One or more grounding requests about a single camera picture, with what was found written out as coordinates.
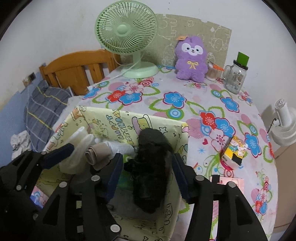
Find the cartoon print box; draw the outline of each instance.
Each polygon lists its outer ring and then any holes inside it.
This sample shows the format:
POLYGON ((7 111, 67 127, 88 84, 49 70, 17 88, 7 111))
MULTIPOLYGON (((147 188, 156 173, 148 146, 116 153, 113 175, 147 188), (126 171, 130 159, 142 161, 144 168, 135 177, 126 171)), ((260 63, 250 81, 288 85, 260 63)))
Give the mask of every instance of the cartoon print box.
MULTIPOLYGON (((96 137, 138 145, 138 134, 145 128, 160 130, 169 140, 175 152, 183 160, 187 158, 188 125, 186 123, 157 116, 148 116, 127 111, 94 107, 76 107, 60 125, 46 145, 46 151, 52 151, 64 145, 64 142, 81 126, 96 137)), ((50 196, 57 185, 69 180, 70 175, 61 173, 58 165, 44 170, 37 182, 46 195, 50 196)), ((177 221, 181 194, 171 169, 168 178, 164 206, 155 221, 129 218, 112 213, 122 227, 121 238, 135 241, 169 240, 177 221)))

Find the floral tablecloth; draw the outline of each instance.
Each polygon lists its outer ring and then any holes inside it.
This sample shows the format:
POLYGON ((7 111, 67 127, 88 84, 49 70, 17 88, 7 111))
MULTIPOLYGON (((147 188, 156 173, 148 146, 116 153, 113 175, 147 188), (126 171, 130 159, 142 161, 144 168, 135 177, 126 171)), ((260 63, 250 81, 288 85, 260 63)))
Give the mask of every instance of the floral tablecloth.
MULTIPOLYGON (((244 195, 268 238, 276 219, 278 180, 268 134, 252 98, 246 90, 234 95, 220 78, 202 84, 176 78, 173 67, 159 66, 159 73, 146 79, 118 77, 119 69, 97 84, 82 106, 105 107, 164 118, 189 125, 189 142, 184 161, 206 178, 219 174, 244 179, 244 195), (221 161, 221 152, 233 135, 248 144, 242 166, 232 170, 221 161)), ((172 240, 184 240, 193 206, 182 201, 172 240)), ((217 214, 213 217, 211 240, 216 237, 217 214)))

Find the fan center cap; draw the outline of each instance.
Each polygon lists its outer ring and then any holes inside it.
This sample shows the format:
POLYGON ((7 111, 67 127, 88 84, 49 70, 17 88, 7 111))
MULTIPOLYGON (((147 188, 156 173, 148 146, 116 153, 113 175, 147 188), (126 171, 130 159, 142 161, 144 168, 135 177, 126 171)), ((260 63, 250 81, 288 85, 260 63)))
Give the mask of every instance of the fan center cap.
POLYGON ((129 31, 129 27, 126 24, 117 26, 117 32, 121 35, 125 35, 129 31))

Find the wooden bed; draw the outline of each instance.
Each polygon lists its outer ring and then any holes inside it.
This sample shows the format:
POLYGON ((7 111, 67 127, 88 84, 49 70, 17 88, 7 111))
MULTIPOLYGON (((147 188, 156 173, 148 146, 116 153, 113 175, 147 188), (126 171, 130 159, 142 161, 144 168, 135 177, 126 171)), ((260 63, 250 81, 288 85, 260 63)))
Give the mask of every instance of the wooden bed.
POLYGON ((53 87, 68 88, 76 95, 85 95, 90 85, 85 67, 88 67, 94 83, 104 78, 102 64, 106 63, 109 72, 121 63, 120 56, 107 50, 81 51, 61 56, 47 66, 40 66, 42 77, 53 87))

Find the green electric fan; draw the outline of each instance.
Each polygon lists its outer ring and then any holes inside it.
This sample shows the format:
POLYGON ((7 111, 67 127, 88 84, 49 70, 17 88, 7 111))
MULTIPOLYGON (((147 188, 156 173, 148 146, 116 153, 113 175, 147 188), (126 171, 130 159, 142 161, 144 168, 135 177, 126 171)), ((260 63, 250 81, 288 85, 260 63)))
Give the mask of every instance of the green electric fan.
POLYGON ((158 73, 155 64, 141 61, 141 51, 155 38, 158 24, 155 14, 136 1, 119 1, 106 7, 98 16, 95 33, 106 50, 133 55, 133 63, 125 65, 121 74, 140 79, 158 73))

